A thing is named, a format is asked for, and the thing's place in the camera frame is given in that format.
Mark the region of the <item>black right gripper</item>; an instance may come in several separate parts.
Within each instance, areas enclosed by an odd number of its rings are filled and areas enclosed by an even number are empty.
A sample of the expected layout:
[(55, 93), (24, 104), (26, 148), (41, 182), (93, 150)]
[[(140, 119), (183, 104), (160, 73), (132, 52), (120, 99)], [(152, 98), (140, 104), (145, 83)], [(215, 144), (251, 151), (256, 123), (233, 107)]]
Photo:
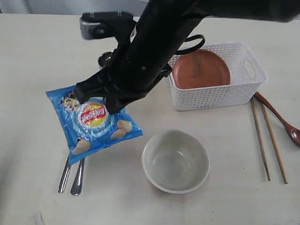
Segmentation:
[(205, 17), (197, 0), (151, 0), (128, 38), (113, 51), (110, 64), (75, 86), (80, 103), (103, 97), (115, 114), (144, 98), (171, 72), (169, 59)]

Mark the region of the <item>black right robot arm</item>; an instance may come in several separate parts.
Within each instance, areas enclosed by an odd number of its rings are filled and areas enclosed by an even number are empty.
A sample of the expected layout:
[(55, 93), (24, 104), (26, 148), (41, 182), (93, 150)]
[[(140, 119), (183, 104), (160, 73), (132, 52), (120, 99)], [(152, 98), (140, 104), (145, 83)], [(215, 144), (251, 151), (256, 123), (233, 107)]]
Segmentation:
[(105, 68), (75, 86), (80, 103), (103, 97), (109, 113), (144, 98), (170, 74), (169, 59), (207, 16), (289, 22), (297, 0), (151, 0), (138, 21), (125, 11), (90, 12), (80, 18), (86, 40), (114, 37), (118, 46)]

